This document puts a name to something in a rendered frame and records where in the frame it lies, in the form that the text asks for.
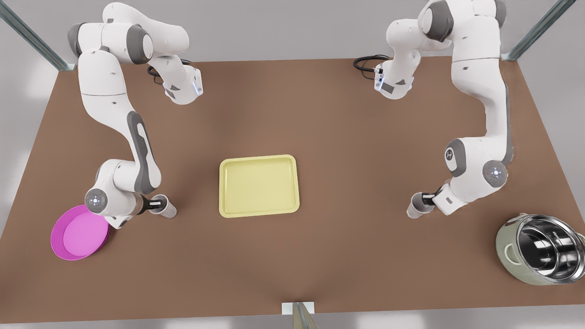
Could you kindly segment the grey-green steel pot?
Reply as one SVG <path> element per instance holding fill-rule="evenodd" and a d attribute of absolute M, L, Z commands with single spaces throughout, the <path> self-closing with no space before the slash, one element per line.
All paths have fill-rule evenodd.
<path fill-rule="evenodd" d="M 509 219 L 495 249 L 510 275 L 529 285 L 568 285 L 585 277 L 585 235 L 549 215 Z"/>

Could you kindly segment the yellow rectangular tray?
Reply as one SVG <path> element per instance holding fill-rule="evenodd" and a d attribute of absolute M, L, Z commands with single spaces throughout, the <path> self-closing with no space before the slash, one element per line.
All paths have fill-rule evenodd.
<path fill-rule="evenodd" d="M 290 214 L 300 207 L 297 162 L 288 154 L 225 159 L 219 167 L 224 218 Z"/>

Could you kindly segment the magenta plate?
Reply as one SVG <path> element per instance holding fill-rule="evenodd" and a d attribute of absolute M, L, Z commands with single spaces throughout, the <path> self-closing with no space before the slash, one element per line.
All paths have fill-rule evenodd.
<path fill-rule="evenodd" d="M 103 216 L 94 214 L 82 204 L 69 209 L 56 221 L 50 235 L 50 245 L 53 252 L 63 260 L 81 260 L 104 245 L 110 228 Z"/>

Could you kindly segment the silver frame post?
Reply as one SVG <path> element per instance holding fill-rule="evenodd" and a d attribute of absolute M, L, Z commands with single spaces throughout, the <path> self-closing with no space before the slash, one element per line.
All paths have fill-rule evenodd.
<path fill-rule="evenodd" d="M 58 71 L 73 71 L 75 64 L 65 62 L 42 38 L 25 23 L 9 6 L 0 0 L 0 18 L 32 46 Z"/>
<path fill-rule="evenodd" d="M 292 329 L 319 329 L 313 319 L 314 302 L 282 302 L 282 315 L 292 315 Z"/>
<path fill-rule="evenodd" d="M 517 61 L 576 1 L 557 0 L 509 52 L 500 54 L 500 59 Z"/>

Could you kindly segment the white cup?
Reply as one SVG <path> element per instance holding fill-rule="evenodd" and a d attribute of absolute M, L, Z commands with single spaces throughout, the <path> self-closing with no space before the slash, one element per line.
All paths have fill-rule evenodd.
<path fill-rule="evenodd" d="M 411 197 L 411 202 L 407 209 L 407 215 L 412 219 L 420 218 L 422 215 L 432 212 L 435 207 L 436 205 L 426 206 L 423 204 L 423 192 L 418 192 Z"/>
<path fill-rule="evenodd" d="M 177 215 L 177 208 L 163 194 L 155 195 L 149 200 L 149 211 L 165 218 L 174 218 Z"/>

